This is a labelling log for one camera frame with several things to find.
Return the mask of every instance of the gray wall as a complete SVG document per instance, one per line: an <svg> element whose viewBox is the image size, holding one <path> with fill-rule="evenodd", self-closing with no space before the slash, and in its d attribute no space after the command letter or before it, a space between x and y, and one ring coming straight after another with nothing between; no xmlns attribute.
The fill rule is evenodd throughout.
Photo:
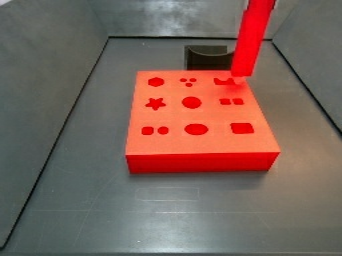
<svg viewBox="0 0 342 256"><path fill-rule="evenodd" d="M246 0L88 0L110 36L238 36ZM299 0L279 0L267 38Z"/></svg>
<svg viewBox="0 0 342 256"><path fill-rule="evenodd" d="M301 0L274 43L342 130L341 10L341 0Z"/></svg>
<svg viewBox="0 0 342 256"><path fill-rule="evenodd" d="M0 247L107 41L85 0L0 7Z"/></svg>

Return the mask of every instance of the star-shaped hole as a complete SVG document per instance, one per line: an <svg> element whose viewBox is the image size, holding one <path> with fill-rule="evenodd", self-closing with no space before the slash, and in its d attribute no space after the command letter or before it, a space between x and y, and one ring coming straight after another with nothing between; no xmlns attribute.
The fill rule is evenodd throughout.
<svg viewBox="0 0 342 256"><path fill-rule="evenodd" d="M163 98L159 99L154 99L150 98L148 99L148 103L144 105L146 107L151 107L155 111L160 108L166 106L166 103L163 102Z"/></svg>

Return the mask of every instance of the black object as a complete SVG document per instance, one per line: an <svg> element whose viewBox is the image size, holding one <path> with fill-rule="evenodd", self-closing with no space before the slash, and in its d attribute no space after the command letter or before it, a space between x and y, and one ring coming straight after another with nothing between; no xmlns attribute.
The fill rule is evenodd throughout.
<svg viewBox="0 0 342 256"><path fill-rule="evenodd" d="M224 45L187 45L186 70L230 70L234 52Z"/></svg>

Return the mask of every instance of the block top surface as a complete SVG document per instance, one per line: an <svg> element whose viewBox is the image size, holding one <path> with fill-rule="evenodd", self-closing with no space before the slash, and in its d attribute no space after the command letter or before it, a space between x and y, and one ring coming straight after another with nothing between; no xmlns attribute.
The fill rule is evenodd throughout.
<svg viewBox="0 0 342 256"><path fill-rule="evenodd" d="M126 155L279 152L244 78L230 71L140 71Z"/></svg>

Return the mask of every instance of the shape sorter board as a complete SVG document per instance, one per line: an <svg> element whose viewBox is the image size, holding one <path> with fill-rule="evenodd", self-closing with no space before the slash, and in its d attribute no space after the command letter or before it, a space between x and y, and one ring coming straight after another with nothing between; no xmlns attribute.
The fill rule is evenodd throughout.
<svg viewBox="0 0 342 256"><path fill-rule="evenodd" d="M138 72L126 144L131 173L266 171L279 152L243 77Z"/></svg>

